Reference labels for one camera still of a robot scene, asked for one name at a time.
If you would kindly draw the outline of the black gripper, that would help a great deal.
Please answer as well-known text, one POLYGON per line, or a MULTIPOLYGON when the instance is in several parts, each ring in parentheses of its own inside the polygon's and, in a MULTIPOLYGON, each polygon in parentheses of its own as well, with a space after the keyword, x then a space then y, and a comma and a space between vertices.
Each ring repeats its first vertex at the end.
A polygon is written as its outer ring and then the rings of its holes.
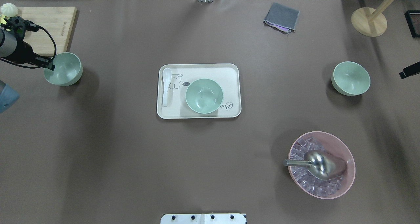
POLYGON ((54 70, 55 65, 53 60, 46 62, 38 58, 39 56, 33 52, 32 47, 24 41, 17 41, 15 51, 13 52, 13 62, 16 64, 32 64, 35 66, 43 67, 49 70, 54 70))

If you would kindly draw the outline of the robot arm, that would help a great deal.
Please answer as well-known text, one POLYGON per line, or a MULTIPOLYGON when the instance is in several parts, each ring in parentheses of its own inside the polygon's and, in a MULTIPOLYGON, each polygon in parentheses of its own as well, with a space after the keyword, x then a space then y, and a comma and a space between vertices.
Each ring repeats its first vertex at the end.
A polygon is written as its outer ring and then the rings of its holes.
MULTIPOLYGON (((54 70, 53 60, 55 54, 53 54, 52 58, 40 56, 34 53, 33 48, 23 41, 23 38, 12 31, 1 29, 1 61, 27 69, 43 67, 54 70)), ((9 109, 20 97, 17 91, 2 80, 0 81, 0 93, 1 113, 9 109)))

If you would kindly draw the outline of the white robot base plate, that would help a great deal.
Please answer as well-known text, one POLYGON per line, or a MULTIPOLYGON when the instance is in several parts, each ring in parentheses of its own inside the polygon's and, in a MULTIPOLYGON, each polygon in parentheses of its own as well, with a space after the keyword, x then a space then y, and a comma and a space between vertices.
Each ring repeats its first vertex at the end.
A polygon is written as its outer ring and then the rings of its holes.
POLYGON ((164 214, 161 224, 246 224, 242 213, 179 213, 164 214))

